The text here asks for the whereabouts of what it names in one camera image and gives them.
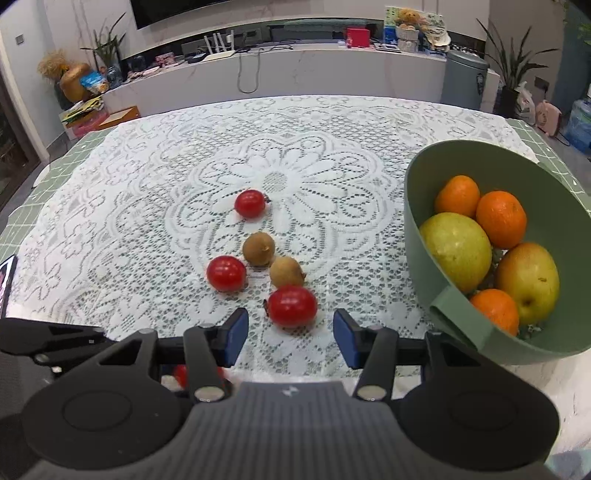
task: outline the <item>plastic bag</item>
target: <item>plastic bag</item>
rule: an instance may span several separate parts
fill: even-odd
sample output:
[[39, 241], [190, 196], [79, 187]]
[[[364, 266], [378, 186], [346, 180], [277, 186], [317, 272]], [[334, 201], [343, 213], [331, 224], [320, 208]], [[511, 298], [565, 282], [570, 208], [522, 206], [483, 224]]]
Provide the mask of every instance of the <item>plastic bag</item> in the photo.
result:
[[90, 72], [80, 79], [80, 83], [86, 89], [96, 95], [105, 93], [109, 90], [109, 82], [99, 72]]
[[515, 105], [515, 113], [518, 118], [533, 127], [535, 125], [535, 103], [531, 92], [525, 88], [525, 85], [527, 85], [527, 82], [521, 82], [515, 89], [519, 92], [517, 104]]

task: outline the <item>bowl handle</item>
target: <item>bowl handle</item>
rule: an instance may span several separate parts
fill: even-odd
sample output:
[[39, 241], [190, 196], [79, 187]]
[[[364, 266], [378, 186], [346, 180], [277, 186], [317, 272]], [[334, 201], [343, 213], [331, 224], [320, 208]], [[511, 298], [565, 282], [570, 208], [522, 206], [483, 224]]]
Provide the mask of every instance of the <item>bowl handle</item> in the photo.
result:
[[482, 316], [466, 297], [453, 285], [448, 285], [431, 303], [431, 314], [452, 331], [460, 340], [481, 350], [492, 332], [489, 321], [479, 321]]

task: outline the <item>mandarin orange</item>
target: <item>mandarin orange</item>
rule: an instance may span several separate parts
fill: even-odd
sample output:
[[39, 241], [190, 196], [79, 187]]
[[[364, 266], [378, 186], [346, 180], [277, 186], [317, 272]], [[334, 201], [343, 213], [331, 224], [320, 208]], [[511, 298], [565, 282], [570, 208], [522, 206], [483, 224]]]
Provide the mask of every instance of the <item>mandarin orange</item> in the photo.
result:
[[510, 249], [523, 240], [527, 228], [525, 210], [509, 192], [483, 195], [476, 207], [476, 221], [495, 248]]
[[480, 200], [478, 185], [470, 177], [450, 179], [435, 198], [435, 213], [452, 212], [473, 218]]
[[510, 335], [517, 335], [519, 311], [511, 296], [495, 288], [482, 290], [470, 299], [480, 312], [500, 329]]

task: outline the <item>lace pattern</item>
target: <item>lace pattern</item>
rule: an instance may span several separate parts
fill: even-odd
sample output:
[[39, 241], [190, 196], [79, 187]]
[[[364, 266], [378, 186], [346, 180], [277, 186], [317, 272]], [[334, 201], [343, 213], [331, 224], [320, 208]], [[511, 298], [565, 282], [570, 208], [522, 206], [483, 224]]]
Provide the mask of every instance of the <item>lace pattern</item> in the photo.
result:
[[[143, 327], [181, 335], [243, 306], [246, 377], [353, 376], [332, 338], [336, 308], [406, 336], [430, 327], [407, 271], [404, 174], [422, 148], [451, 138], [536, 161], [501, 118], [400, 99], [262, 98], [122, 124], [43, 207], [19, 250], [8, 315], [99, 325], [120, 339]], [[260, 220], [233, 210], [246, 188], [272, 200]], [[288, 332], [265, 317], [264, 269], [249, 267], [238, 294], [207, 284], [209, 260], [240, 258], [258, 230], [308, 274], [313, 327]]]

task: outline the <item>screw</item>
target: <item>screw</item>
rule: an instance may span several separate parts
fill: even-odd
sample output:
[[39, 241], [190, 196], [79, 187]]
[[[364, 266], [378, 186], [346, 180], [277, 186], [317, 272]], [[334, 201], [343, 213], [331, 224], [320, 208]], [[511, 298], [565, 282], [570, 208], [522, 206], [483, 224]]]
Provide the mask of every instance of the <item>screw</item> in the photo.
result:
[[219, 387], [201, 387], [195, 390], [195, 398], [207, 403], [219, 401], [225, 393]]
[[49, 357], [44, 353], [38, 353], [35, 355], [35, 362], [38, 364], [45, 364], [49, 361]]
[[378, 385], [365, 385], [357, 390], [357, 396], [365, 401], [379, 401], [386, 396], [386, 391]]

